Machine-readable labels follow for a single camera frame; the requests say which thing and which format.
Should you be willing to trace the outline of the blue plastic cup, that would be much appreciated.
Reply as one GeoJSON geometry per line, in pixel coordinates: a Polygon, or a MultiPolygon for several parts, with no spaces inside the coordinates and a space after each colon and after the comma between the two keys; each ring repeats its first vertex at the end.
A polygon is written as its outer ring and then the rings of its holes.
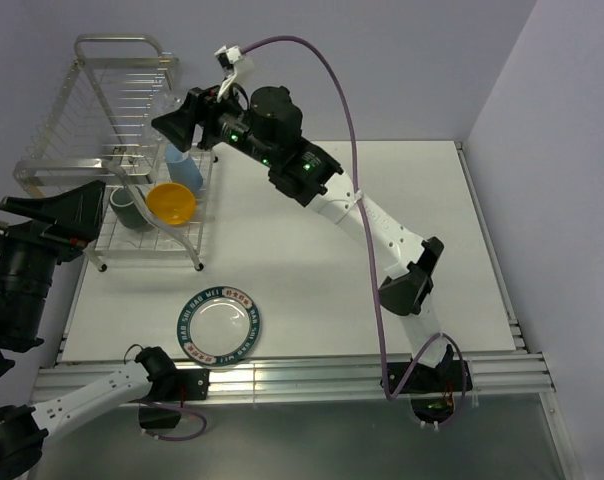
{"type": "Polygon", "coordinates": [[[173,144],[168,144],[164,158],[172,182],[185,186],[192,193],[202,188],[203,177],[188,152],[181,152],[173,144]]]}

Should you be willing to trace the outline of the dark grey mug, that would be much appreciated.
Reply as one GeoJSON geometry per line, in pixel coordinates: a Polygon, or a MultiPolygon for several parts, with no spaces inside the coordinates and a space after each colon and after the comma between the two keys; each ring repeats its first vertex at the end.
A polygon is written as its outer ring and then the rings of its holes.
{"type": "Polygon", "coordinates": [[[151,228],[151,224],[140,213],[126,188],[114,189],[109,197],[109,205],[125,228],[135,231],[151,228]]]}

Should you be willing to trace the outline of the yellow plastic bowl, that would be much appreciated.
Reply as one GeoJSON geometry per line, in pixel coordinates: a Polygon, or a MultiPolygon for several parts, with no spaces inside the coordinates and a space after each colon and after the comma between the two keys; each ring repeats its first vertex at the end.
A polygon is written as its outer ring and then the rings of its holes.
{"type": "Polygon", "coordinates": [[[160,220],[178,226],[190,221],[196,211],[197,200],[184,185],[168,182],[156,185],[149,191],[146,205],[160,220]]]}

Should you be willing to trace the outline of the clear glass cup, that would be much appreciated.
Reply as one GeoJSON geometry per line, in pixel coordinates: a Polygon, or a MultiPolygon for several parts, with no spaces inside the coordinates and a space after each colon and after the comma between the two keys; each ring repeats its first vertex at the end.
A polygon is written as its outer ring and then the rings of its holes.
{"type": "Polygon", "coordinates": [[[143,127],[143,138],[149,144],[162,143],[164,137],[153,126],[152,121],[160,116],[176,111],[183,98],[169,91],[159,91],[151,100],[147,118],[143,127]]]}

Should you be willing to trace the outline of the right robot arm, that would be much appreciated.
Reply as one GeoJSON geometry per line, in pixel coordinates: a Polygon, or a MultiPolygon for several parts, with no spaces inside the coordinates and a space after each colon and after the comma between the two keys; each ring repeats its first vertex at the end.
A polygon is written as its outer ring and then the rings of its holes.
{"type": "Polygon", "coordinates": [[[453,347],[428,308],[442,241],[411,232],[368,198],[334,157],[303,137],[302,120],[283,86],[255,90],[246,105],[237,94],[195,87],[177,110],[154,118],[151,126],[181,152],[200,129],[200,149],[224,143],[261,163],[277,191],[365,248],[372,269],[385,273],[384,281],[373,284],[375,310],[414,319],[409,331],[424,351],[414,368],[416,381],[428,390],[439,388],[453,359],[453,347]]]}

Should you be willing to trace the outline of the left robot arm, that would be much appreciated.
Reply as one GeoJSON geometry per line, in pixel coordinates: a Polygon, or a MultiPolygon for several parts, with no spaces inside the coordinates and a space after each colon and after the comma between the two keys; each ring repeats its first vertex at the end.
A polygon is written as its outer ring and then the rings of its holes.
{"type": "MultiPolygon", "coordinates": [[[[0,210],[24,220],[0,223],[0,380],[14,368],[14,355],[42,345],[38,332],[55,270],[100,236],[106,189],[93,180],[56,196],[1,200],[0,210]]],[[[95,372],[39,370],[25,403],[0,406],[0,479],[26,476],[49,445],[101,415],[169,397],[176,378],[160,346],[95,372]]]]}

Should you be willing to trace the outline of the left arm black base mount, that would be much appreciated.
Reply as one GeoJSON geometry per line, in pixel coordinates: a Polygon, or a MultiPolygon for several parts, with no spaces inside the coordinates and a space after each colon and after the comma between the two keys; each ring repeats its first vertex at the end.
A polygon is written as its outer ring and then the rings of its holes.
{"type": "Polygon", "coordinates": [[[191,402],[207,399],[210,371],[178,369],[172,380],[153,387],[141,399],[131,401],[137,406],[137,421],[141,434],[155,441],[186,442],[201,437],[208,420],[191,402]]]}

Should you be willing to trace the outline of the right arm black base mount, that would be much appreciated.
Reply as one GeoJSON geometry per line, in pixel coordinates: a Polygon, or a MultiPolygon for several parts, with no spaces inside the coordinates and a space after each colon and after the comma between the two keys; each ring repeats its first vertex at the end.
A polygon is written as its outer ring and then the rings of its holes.
{"type": "Polygon", "coordinates": [[[417,364],[400,396],[411,398],[412,414],[421,428],[439,430],[463,405],[472,389],[468,363],[452,360],[437,368],[417,364]]]}

